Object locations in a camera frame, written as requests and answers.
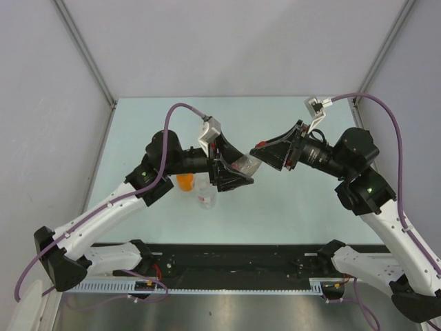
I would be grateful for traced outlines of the red label clear bottle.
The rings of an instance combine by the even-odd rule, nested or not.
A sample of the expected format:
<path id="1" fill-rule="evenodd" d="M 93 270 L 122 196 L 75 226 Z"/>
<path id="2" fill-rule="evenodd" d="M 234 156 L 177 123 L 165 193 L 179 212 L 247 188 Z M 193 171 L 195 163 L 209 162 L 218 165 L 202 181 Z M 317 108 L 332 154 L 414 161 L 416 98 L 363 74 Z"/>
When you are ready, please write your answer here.
<path id="1" fill-rule="evenodd" d="M 242 157 L 233 162 L 233 169 L 249 176 L 253 177 L 253 175 L 258 171 L 262 161 L 253 157 L 250 154 L 244 154 Z"/>

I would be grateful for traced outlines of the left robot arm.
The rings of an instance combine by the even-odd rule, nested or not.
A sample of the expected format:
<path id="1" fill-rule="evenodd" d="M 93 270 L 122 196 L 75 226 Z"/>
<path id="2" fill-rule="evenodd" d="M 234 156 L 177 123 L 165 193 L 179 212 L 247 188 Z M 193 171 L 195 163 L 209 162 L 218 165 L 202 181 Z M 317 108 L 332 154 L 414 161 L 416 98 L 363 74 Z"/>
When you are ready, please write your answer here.
<path id="1" fill-rule="evenodd" d="M 147 274 L 156 259 L 142 240 L 102 247 L 95 246 L 96 240 L 164 197 L 174 187 L 172 175 L 206 173 L 218 192 L 251 185 L 250 176 L 232 167 L 242 156 L 224 136 L 216 137 L 206 152 L 182 149 L 171 130 L 157 132 L 141 163 L 105 201 L 64 226 L 55 230 L 42 227 L 34 233 L 39 260 L 54 288 L 65 292 L 88 276 L 114 271 Z"/>

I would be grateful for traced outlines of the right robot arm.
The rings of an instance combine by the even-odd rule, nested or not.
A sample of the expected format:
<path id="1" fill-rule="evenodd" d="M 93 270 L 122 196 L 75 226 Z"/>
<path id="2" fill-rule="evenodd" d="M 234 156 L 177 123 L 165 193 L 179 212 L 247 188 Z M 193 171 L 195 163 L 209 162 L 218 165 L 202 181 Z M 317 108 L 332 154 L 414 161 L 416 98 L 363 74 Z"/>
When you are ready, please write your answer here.
<path id="1" fill-rule="evenodd" d="M 250 154 L 267 165 L 292 170 L 298 163 L 336 177 L 344 208 L 359 216 L 382 240 L 395 264 L 359 253 L 333 240 L 319 254 L 318 269 L 326 277 L 349 274 L 386 294 L 415 323 L 440 316 L 440 258 L 399 211 L 398 198 L 371 163 L 378 156 L 369 131 L 346 129 L 334 146 L 313 139 L 298 121 L 279 137 L 263 141 Z"/>

